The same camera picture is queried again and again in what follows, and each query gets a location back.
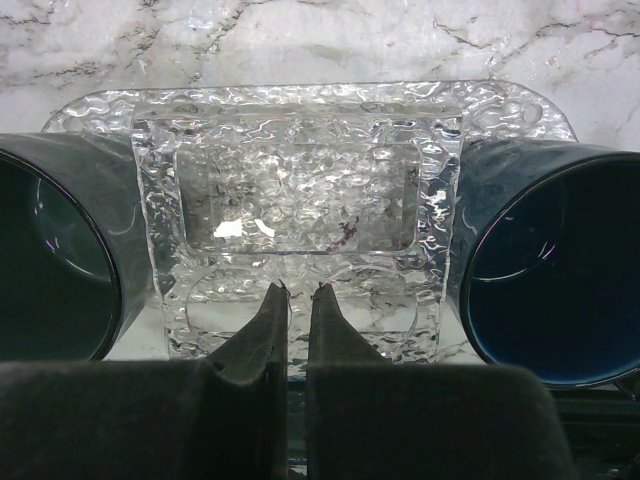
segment hammered glass panel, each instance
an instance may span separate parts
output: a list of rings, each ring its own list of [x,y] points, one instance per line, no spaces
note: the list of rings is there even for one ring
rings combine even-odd
[[[291,373],[300,373],[311,297],[331,282],[347,320],[383,355],[433,356],[457,110],[149,105],[132,140],[175,354],[218,347],[275,282],[291,295]]]
[[[256,105],[343,105],[360,104],[367,102],[403,104],[403,105],[455,105],[462,112],[462,132],[465,142],[474,142],[484,138],[532,138],[547,140],[567,140],[575,141],[575,134],[564,114],[548,98],[527,89],[526,87],[514,83],[496,80],[468,80],[468,81],[446,81],[446,82],[393,82],[393,83],[359,83],[359,84],[326,84],[326,85],[271,85],[271,86],[239,86],[239,87],[201,87],[186,89],[145,89],[145,90],[107,90],[92,93],[69,102],[68,105],[54,113],[47,122],[43,131],[45,132],[92,132],[92,133],[116,133],[130,135],[132,133],[134,111],[143,104],[166,108],[168,106],[178,106],[182,104],[204,104],[212,107],[220,106],[256,106]],[[188,221],[196,221],[192,215]],[[196,226],[185,227],[187,231]],[[158,246],[156,251],[160,257],[162,249]],[[239,270],[243,270],[251,280],[251,269],[240,265]],[[215,278],[203,279],[198,287],[193,289],[194,299],[198,299],[198,292],[204,290],[207,295],[212,295],[212,288],[219,289],[221,284],[225,285],[226,278],[218,272]],[[236,288],[238,295],[242,294],[243,285]],[[292,299],[292,309],[295,312],[299,305]],[[351,308],[352,300],[345,302],[341,299],[343,309]],[[217,318],[225,317],[225,322],[229,322],[227,311],[235,311],[240,306],[246,307],[245,317],[248,318],[257,304],[250,302],[232,303],[227,305],[218,302],[214,314]],[[201,312],[202,320],[198,320],[198,303],[193,303],[190,308],[189,317],[193,324],[200,324],[207,316],[206,309]],[[384,309],[385,304],[377,304],[378,308]],[[351,308],[351,312],[365,311],[364,308]],[[150,310],[149,315],[155,315],[155,310]],[[445,305],[438,315],[443,314],[443,329],[437,336],[438,352],[435,361],[468,361],[475,358],[469,353],[470,347],[464,341],[464,335],[459,331],[459,326],[450,310]],[[180,336],[189,338],[187,342],[180,344],[176,348],[176,341],[172,339],[170,354],[172,356],[190,357],[202,353],[197,347],[197,339],[192,341],[197,335],[182,329]],[[207,339],[207,345],[217,345],[224,341],[224,335],[202,334]],[[385,338],[380,335],[369,335],[368,338],[378,344],[384,344]],[[298,353],[293,353],[293,362],[303,363],[299,357],[304,355],[304,335],[299,337],[290,348],[291,351],[299,349]],[[418,358],[424,358],[419,348],[411,350],[413,340],[408,339],[405,351],[418,352]],[[404,358],[412,358],[407,353]]]

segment mounting hole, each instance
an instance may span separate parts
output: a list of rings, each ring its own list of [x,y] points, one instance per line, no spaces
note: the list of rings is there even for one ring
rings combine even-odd
[[[532,103],[526,105],[522,110],[522,119],[532,125],[542,119],[542,107]]]

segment marble surface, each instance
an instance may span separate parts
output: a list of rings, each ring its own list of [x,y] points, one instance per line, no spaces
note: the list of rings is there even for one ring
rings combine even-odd
[[[495,78],[640,150],[639,0],[3,0],[0,131],[103,89]],[[112,358],[161,358],[152,309]],[[445,313],[448,361],[473,361]]]

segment textured clear plastic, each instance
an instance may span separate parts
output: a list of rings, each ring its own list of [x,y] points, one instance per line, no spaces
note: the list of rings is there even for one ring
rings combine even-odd
[[[432,361],[463,138],[575,138],[493,81],[107,91],[45,130],[131,135],[173,356],[217,348],[282,282],[293,374],[326,281],[385,356]]]

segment clear textured acrylic plate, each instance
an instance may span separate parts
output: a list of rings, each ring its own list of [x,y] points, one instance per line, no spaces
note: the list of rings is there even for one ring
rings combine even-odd
[[[574,140],[546,98],[505,82],[107,91],[45,131],[131,136],[174,357],[211,352],[290,292],[290,374],[311,296],[394,361],[436,358],[463,141]]]

